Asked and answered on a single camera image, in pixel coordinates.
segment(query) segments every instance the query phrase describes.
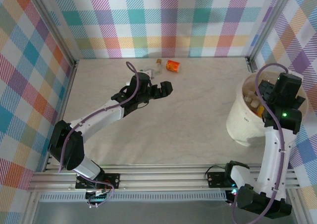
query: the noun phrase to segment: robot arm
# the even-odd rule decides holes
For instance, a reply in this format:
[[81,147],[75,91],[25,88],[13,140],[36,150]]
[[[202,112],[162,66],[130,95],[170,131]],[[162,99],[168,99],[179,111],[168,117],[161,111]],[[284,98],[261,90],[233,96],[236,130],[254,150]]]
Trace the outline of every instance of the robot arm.
[[[238,208],[260,214],[266,209],[273,197],[273,205],[266,217],[278,218],[289,215],[292,206],[285,203],[285,180],[291,149],[299,132],[302,114],[298,110],[304,98],[297,96],[302,79],[288,73],[281,73],[276,84],[262,81],[259,91],[278,119],[284,137],[284,151],[281,150],[281,137],[272,116],[265,111],[263,120],[265,126],[265,150],[258,179],[255,181],[245,164],[231,161],[225,168],[225,179],[239,188],[237,196]],[[282,173],[279,166],[283,160]],[[277,177],[280,183],[277,189]]]
[[[104,171],[96,163],[85,156],[84,143],[100,129],[124,118],[136,110],[139,104],[148,103],[151,99],[167,97],[173,91],[172,84],[168,81],[161,82],[161,87],[158,88],[157,85],[151,84],[150,77],[147,74],[138,72],[138,77],[139,87],[137,93],[128,102],[115,107],[115,105],[118,105],[122,101],[126,101],[127,98],[130,98],[131,95],[133,95],[137,87],[137,77],[135,75],[132,77],[129,85],[123,87],[119,93],[113,95],[111,100],[105,105],[89,114],[88,116],[91,116],[96,112],[101,111],[89,118],[86,122],[82,123],[81,121],[88,116],[74,120],[71,123],[66,123],[62,120],[55,125],[48,151],[59,162],[61,160],[62,147],[67,135],[74,127],[79,125],[71,133],[69,140],[66,143],[67,146],[62,165],[67,170],[73,170],[78,174],[95,181],[104,181]],[[84,179],[82,181],[87,188],[98,189],[104,187],[104,185],[100,183],[92,183]]]

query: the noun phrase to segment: small bottle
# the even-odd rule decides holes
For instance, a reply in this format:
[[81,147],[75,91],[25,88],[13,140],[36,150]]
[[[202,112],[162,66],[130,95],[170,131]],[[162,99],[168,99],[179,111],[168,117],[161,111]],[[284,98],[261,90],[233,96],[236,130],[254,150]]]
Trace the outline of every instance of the small bottle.
[[158,76],[162,73],[161,59],[157,59],[156,65],[150,65],[140,70],[143,73],[146,73],[150,76],[151,79],[154,79],[155,76]]
[[251,103],[253,95],[254,93],[252,91],[247,91],[246,95],[243,97],[243,100],[246,102],[247,105]]
[[256,114],[258,112],[258,106],[260,105],[260,102],[258,99],[253,99],[250,103],[250,109]]

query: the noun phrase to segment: white tabletop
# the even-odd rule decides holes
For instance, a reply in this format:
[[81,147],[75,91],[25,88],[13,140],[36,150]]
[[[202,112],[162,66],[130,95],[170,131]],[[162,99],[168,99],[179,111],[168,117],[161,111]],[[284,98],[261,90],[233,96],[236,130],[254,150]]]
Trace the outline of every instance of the white tabletop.
[[[156,59],[80,60],[64,120],[83,117],[105,104],[137,69]],[[264,145],[248,148],[228,135],[225,122],[236,86],[248,70],[244,58],[177,58],[180,72],[163,68],[153,84],[170,81],[170,96],[100,130],[85,144],[85,154],[105,164],[225,164],[262,162]]]

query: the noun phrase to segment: white bucket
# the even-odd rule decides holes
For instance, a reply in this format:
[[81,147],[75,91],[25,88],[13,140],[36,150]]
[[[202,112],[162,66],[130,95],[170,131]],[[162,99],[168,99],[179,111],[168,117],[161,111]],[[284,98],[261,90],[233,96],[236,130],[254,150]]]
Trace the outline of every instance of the white bucket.
[[[275,84],[279,74],[280,72],[264,71],[259,77],[259,83],[262,80],[267,80]],[[254,114],[243,100],[243,94],[246,94],[247,91],[255,92],[256,75],[256,73],[251,74],[243,83],[238,85],[237,97],[226,122],[227,131],[231,138],[244,146],[265,144],[264,123],[262,118]],[[304,120],[308,111],[308,100],[302,86],[297,95],[306,99],[299,108]]]

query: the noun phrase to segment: plaid wall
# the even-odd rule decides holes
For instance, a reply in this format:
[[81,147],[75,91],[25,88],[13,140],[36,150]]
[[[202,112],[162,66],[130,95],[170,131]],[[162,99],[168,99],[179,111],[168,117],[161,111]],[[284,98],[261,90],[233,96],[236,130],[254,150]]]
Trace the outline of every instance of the plaid wall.
[[0,224],[15,224],[39,171],[70,65],[30,0],[0,0]]
[[44,2],[74,54],[77,52],[77,58],[245,56],[261,21],[266,22],[267,17],[256,22],[261,9],[271,3],[268,0]]
[[266,22],[267,22],[268,18],[270,17],[270,15],[271,15],[271,13],[272,13],[272,11],[273,11],[273,8],[276,6],[276,3],[277,3],[277,2],[278,2],[278,0],[272,0],[272,2],[270,3],[269,8],[268,8],[268,10],[267,10],[267,12],[266,12],[266,14],[265,14],[265,16],[264,16],[262,22],[261,22],[260,27],[258,28],[258,31],[257,31],[255,37],[254,37],[253,40],[252,40],[251,46],[250,46],[250,48],[249,48],[248,53],[246,54],[246,56],[250,56],[250,54],[251,54],[251,52],[252,52],[252,50],[253,50],[253,48],[254,48],[256,42],[258,41],[259,36],[261,35],[261,33],[262,33],[264,27],[266,26]]
[[310,101],[290,162],[317,223],[317,0],[289,0],[256,58],[257,66],[278,62],[304,75]]

